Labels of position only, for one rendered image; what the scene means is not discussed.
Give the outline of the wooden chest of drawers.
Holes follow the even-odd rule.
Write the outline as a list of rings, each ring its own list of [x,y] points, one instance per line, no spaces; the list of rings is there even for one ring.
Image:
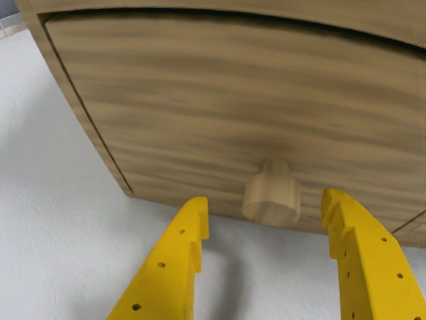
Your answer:
[[[13,0],[69,108],[126,197],[180,209],[182,205],[134,195],[79,98],[44,25],[61,12],[100,9],[190,9],[254,14],[322,24],[426,50],[426,20],[354,0]],[[58,12],[58,13],[57,13]]]

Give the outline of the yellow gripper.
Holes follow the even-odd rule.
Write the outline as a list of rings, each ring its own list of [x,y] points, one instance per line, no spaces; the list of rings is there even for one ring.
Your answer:
[[[397,240],[347,193],[326,188],[321,226],[337,259],[341,320],[426,320]],[[106,320],[194,320],[195,273],[209,238],[208,199],[194,197],[163,232]]]

